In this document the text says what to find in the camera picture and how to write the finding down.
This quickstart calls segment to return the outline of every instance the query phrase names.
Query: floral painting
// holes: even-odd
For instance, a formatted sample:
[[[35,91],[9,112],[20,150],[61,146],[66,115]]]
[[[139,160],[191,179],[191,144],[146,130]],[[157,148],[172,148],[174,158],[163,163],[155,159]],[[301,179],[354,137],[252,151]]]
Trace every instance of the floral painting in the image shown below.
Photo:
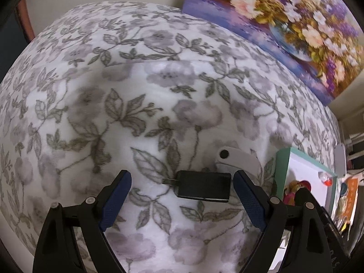
[[[342,0],[185,0],[183,12],[255,43],[289,68],[324,105],[364,67],[358,43],[363,31]]]

